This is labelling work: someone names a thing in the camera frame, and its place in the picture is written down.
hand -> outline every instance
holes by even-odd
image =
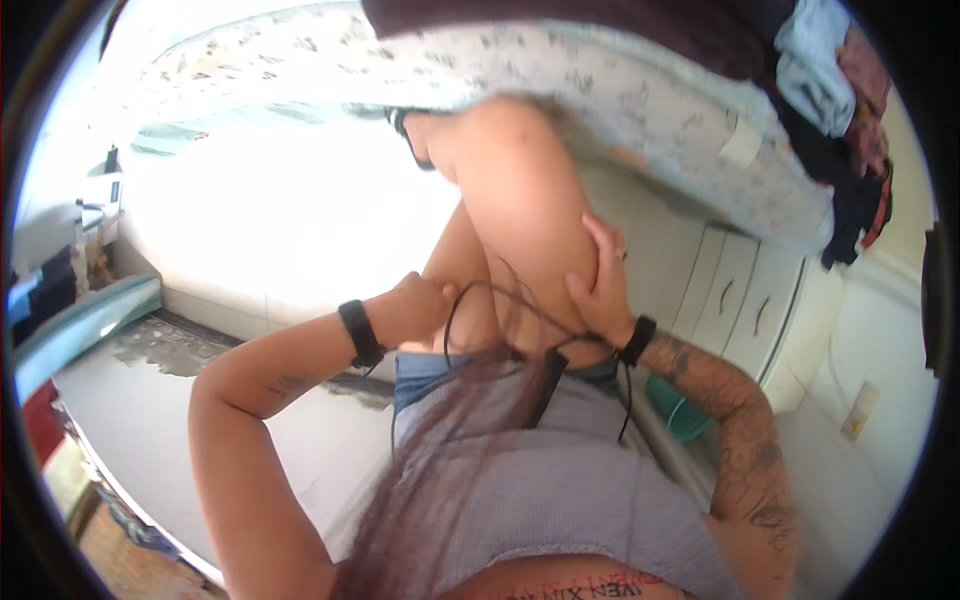
[[[584,282],[570,273],[566,289],[589,330],[603,336],[614,348],[623,349],[636,326],[636,318],[627,306],[623,232],[586,213],[583,223],[597,246],[597,280],[588,291]]]
[[[388,295],[396,297],[401,306],[396,317],[403,321],[403,341],[430,342],[450,317],[457,288],[409,273]]]

drawer handle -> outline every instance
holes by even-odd
[[[763,301],[763,304],[760,305],[760,309],[756,312],[756,321],[754,322],[754,337],[760,334],[760,317],[763,316],[763,309],[767,307],[767,304],[770,303],[770,297],[767,297],[767,300]]]
[[[720,295],[720,314],[723,314],[723,300],[727,297],[727,292],[730,291],[730,288],[733,286],[733,279],[730,280],[730,283],[727,284],[727,287],[723,289],[723,294]]]

denim shorts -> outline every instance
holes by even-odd
[[[452,368],[463,367],[473,360],[471,354],[450,356]],[[620,398],[616,382],[617,361],[614,357],[583,369],[564,372],[565,376],[576,377],[600,390],[607,396]],[[442,354],[421,354],[417,352],[399,352],[396,355],[396,379],[394,384],[394,411],[423,400],[428,394],[449,381],[450,368]]]

wall outlet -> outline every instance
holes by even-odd
[[[847,420],[840,425],[840,432],[843,433],[851,442],[863,431],[863,426],[867,423],[867,418],[874,411],[876,403],[880,400],[880,393],[869,383],[864,382],[860,392],[853,401],[853,407],[847,415]]]

gray ribbed top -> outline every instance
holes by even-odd
[[[515,402],[520,373],[491,384],[484,422]],[[403,445],[455,383],[444,384],[396,416]],[[496,406],[498,398],[501,406]],[[509,434],[476,479],[441,561],[445,591],[511,559],[606,556],[711,600],[743,598],[692,500],[649,458],[620,447],[625,412],[615,398],[564,376],[536,429]],[[443,443],[435,468],[464,473],[490,436],[471,418],[460,439]],[[442,435],[444,425],[435,434]],[[417,459],[408,467],[416,471]]]

